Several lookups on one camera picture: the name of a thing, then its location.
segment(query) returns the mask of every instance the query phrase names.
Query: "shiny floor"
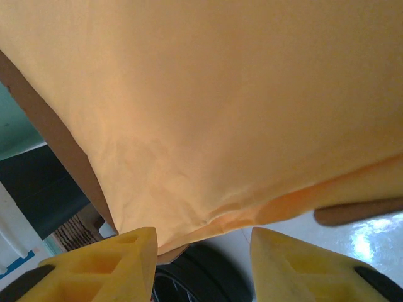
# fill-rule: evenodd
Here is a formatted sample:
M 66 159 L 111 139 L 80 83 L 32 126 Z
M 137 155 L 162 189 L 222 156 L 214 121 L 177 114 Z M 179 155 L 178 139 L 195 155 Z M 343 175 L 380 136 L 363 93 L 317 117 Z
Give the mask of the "shiny floor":
M 403 287 L 403 213 L 328 228 L 318 225 L 310 212 L 264 227 L 367 262 Z M 251 232 L 252 228 L 245 228 L 207 242 L 226 255 L 253 288 Z

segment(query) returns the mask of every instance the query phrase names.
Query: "black rubber strip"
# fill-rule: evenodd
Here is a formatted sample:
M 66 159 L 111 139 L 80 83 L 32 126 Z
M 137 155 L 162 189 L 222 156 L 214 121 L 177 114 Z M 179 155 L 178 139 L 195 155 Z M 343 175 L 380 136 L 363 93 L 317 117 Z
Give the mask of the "black rubber strip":
M 46 277 L 55 266 L 47 264 L 21 275 L 17 280 L 0 292 L 1 302 L 17 302 L 22 296 Z
M 364 266 L 356 266 L 354 270 L 389 302 L 403 302 L 403 288 L 384 274 Z

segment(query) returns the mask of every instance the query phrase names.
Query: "blue stripe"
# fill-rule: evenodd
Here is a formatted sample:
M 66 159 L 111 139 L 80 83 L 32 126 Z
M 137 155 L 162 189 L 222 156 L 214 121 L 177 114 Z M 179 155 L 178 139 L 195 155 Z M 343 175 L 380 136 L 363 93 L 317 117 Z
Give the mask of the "blue stripe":
M 17 260 L 15 260 L 12 264 L 7 266 L 7 271 L 3 275 L 0 275 L 0 280 L 6 277 L 10 272 L 15 270 L 17 267 L 23 265 L 26 261 L 30 260 L 33 256 L 35 256 L 35 254 L 33 253 L 33 251 L 30 251 L 28 253 L 28 256 L 26 256 L 25 258 L 20 257 Z

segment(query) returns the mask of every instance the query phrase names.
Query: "teal wall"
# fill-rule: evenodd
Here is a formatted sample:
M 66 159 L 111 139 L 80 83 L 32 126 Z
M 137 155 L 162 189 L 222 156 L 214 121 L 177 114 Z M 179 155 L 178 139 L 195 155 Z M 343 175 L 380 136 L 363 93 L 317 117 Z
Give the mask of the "teal wall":
M 24 111 L 0 84 L 0 160 L 22 153 L 43 142 Z

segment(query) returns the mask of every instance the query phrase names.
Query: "black tire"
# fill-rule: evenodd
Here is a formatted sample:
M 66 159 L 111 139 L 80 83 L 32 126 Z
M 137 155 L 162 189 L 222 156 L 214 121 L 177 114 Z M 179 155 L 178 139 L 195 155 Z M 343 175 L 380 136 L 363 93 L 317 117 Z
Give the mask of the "black tire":
M 250 302 L 242 276 L 218 252 L 205 245 L 190 246 L 168 265 L 157 266 L 155 302 Z

